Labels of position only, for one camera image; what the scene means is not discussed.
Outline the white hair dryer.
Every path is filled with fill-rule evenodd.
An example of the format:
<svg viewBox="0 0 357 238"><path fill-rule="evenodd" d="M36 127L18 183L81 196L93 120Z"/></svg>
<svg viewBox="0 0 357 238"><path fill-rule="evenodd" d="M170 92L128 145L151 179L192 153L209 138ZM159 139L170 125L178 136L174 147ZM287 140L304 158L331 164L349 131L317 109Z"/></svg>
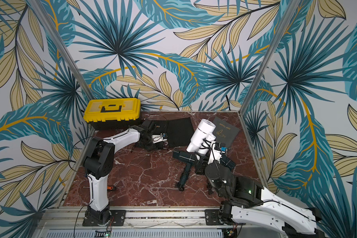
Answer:
<svg viewBox="0 0 357 238"><path fill-rule="evenodd" d="M216 125L211 121L202 119L193 136L190 139L190 143L186 148L189 153L198 153L201 156L206 155L212 142L215 141L216 136L213 134Z"/></svg>

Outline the black hair dryer pouch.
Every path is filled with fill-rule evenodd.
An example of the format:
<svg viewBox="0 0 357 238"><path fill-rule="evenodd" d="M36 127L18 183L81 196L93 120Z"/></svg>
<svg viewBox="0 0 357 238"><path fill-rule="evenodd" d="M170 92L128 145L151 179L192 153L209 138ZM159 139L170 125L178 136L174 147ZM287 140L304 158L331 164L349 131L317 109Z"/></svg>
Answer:
<svg viewBox="0 0 357 238"><path fill-rule="evenodd" d="M167 134L167 127L168 127L168 121L167 120L151 120L154 121L156 123L156 130L154 131L154 135L160 135L162 133ZM147 151L154 151L154 150L161 150L164 148L166 144L165 142L160 142L160 143L156 143L156 145L158 146L158 149L145 149ZM135 144L136 147L140 148L139 145L139 141Z"/></svg>

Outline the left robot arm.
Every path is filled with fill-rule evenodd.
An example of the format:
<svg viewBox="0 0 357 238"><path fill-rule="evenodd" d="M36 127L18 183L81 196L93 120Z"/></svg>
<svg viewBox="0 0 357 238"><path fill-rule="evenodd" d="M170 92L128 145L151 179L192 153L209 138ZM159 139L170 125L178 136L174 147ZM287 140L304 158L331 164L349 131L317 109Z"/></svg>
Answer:
<svg viewBox="0 0 357 238"><path fill-rule="evenodd" d="M90 188L88 218L100 225L110 221L107 186L114 156L116 152L133 143L140 143L144 147L152 146L152 132L155 128L154 122L145 120L140 126L131 126L126 131L107 138L94 137L90 141L83 160Z"/></svg>

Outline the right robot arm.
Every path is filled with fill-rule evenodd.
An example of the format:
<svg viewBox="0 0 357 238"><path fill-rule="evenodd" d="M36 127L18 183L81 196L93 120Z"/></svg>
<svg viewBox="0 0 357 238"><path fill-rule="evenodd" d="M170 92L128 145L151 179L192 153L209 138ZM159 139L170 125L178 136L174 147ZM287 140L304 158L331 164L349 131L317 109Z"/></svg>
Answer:
<svg viewBox="0 0 357 238"><path fill-rule="evenodd" d="M262 184L235 176L221 162L222 153L210 149L204 174L217 195L224 199L218 210L205 212L209 225L257 225L289 238L324 238L318 229L321 212L301 208L272 193Z"/></svg>

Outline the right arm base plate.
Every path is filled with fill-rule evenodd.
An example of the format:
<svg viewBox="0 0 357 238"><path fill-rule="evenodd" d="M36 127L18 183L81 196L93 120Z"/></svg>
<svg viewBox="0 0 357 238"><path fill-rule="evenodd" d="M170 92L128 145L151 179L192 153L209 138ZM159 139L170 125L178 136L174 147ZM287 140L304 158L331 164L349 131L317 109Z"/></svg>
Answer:
<svg viewBox="0 0 357 238"><path fill-rule="evenodd" d="M245 225L245 223L234 221L231 212L223 212L220 209L206 209L204 213L207 226Z"/></svg>

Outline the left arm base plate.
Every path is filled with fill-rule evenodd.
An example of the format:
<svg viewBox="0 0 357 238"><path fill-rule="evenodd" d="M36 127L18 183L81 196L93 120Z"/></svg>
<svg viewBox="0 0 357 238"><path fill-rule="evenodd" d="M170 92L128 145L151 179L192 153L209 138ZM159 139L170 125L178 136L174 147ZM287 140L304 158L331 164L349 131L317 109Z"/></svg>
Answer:
<svg viewBox="0 0 357 238"><path fill-rule="evenodd" d="M126 217L125 210L106 210L104 212L99 212L99 211L88 209L85 212L82 226L83 227L98 227L98 226L121 227L124 225L125 217Z"/></svg>

